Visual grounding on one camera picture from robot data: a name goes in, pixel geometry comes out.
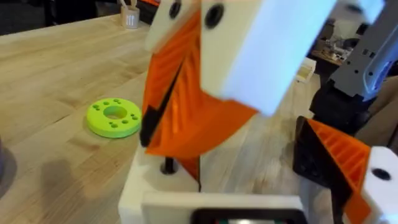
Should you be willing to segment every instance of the green ring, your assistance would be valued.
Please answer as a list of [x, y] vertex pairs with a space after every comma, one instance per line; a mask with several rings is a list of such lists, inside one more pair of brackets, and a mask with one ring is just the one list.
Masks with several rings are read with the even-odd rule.
[[88, 127], [99, 136], [124, 138], [141, 127], [141, 111], [133, 102], [106, 98], [90, 105], [86, 114]]

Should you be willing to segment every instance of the wooden tabletop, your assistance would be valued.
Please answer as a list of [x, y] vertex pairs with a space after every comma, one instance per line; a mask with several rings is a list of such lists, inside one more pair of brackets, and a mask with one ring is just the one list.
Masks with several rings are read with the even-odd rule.
[[[148, 30], [111, 16], [0, 37], [0, 223], [119, 223], [137, 135], [101, 138], [85, 113], [105, 97], [142, 104]], [[205, 155], [203, 190], [289, 193], [295, 119], [318, 88], [317, 75], [293, 82], [275, 116], [253, 117]]]
[[311, 51], [311, 55], [338, 66], [343, 64], [343, 61], [341, 59], [334, 60], [330, 54], [326, 53], [326, 50], [313, 50]]

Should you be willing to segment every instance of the pen holder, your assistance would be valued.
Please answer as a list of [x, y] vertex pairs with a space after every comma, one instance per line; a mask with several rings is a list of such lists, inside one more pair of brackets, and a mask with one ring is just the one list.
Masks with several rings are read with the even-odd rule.
[[137, 29], [139, 22], [139, 8], [136, 4], [128, 6], [124, 0], [121, 0], [121, 17], [122, 26], [127, 29]]

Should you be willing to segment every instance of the ribbed orange surface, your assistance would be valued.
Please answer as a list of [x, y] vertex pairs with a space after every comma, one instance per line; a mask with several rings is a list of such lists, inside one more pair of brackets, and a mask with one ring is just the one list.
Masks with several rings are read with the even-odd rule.
[[361, 196], [368, 166], [370, 147], [361, 141], [317, 121], [308, 120], [329, 155], [344, 174], [353, 193], [344, 211], [352, 224], [360, 224], [370, 214], [370, 206]]
[[159, 107], [181, 68], [147, 153], [197, 161], [198, 156], [222, 143], [256, 113], [235, 101], [213, 98], [200, 89], [200, 19], [198, 11], [152, 57], [144, 112], [148, 105]]

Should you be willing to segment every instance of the gray robot arm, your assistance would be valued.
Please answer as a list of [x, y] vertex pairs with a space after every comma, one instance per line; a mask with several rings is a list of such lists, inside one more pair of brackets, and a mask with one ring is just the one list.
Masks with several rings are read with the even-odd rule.
[[398, 58], [398, 1], [386, 3], [352, 54], [314, 96], [314, 119], [354, 134], [368, 119], [383, 79]]

